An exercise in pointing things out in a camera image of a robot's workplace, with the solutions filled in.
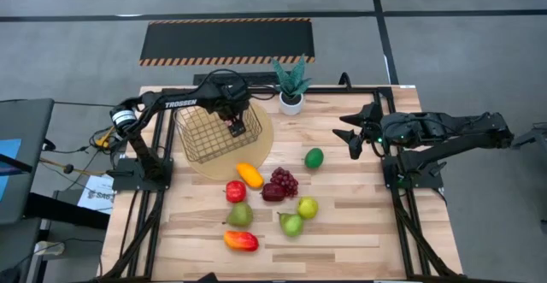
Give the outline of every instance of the white paper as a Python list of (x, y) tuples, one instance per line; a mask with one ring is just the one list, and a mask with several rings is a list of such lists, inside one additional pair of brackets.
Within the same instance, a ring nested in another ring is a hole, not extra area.
[(110, 176), (90, 176), (79, 197), (78, 206), (110, 215), (114, 204), (113, 180)]

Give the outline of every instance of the black floor mat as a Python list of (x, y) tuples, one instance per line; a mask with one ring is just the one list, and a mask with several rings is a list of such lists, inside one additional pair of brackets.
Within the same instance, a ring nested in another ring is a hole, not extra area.
[(309, 18), (152, 21), (141, 66), (264, 64), (275, 58), (315, 61)]

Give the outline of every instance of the potted plant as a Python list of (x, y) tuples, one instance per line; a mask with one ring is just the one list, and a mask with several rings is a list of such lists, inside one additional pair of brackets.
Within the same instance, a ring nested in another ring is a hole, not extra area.
[(304, 105), (304, 92), (308, 89), (311, 78), (303, 79), (304, 55), (300, 57), (297, 65), (288, 74), (275, 59), (272, 59), (273, 68), (279, 79), (279, 101), (281, 111), (286, 115), (297, 115)]

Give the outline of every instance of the white flower pot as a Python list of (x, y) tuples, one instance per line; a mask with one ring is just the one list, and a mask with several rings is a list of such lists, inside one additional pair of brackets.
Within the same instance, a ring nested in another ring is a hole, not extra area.
[(295, 104), (288, 104), (283, 101), (283, 92), (279, 95), (279, 103), (281, 107), (281, 112), (285, 115), (297, 115), (302, 110), (304, 106), (304, 94), (300, 96), (300, 101)]

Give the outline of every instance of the fake fruit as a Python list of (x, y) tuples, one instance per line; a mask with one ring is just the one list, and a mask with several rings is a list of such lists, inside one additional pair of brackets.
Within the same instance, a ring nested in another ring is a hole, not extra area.
[(232, 180), (226, 184), (226, 200), (230, 203), (238, 203), (245, 200), (245, 184), (239, 180)]
[(241, 176), (250, 187), (260, 188), (262, 187), (262, 184), (264, 184), (262, 175), (260, 175), (256, 168), (250, 164), (246, 162), (238, 163), (236, 169), (238, 170), (239, 176)]
[(323, 150), (313, 148), (308, 151), (308, 154), (306, 154), (306, 157), (304, 158), (304, 164), (308, 168), (318, 168), (323, 163), (323, 158)]
[(319, 204), (311, 197), (300, 198), (298, 202), (298, 214), (303, 219), (313, 219), (317, 215)]
[(294, 198), (298, 194), (298, 181), (294, 179), (289, 170), (278, 167), (273, 171), (270, 182), (285, 188), (285, 195)]
[(285, 199), (285, 188), (277, 184), (269, 183), (264, 185), (260, 194), (262, 194), (262, 199), (264, 201), (280, 202)]
[(304, 222), (300, 215), (279, 214), (279, 224), (283, 233), (289, 237), (296, 237), (302, 233)]
[(249, 232), (225, 231), (224, 242), (232, 250), (256, 251), (258, 249), (258, 239)]
[(246, 202), (234, 204), (226, 218), (226, 223), (235, 227), (248, 227), (251, 222), (253, 222), (253, 209)]

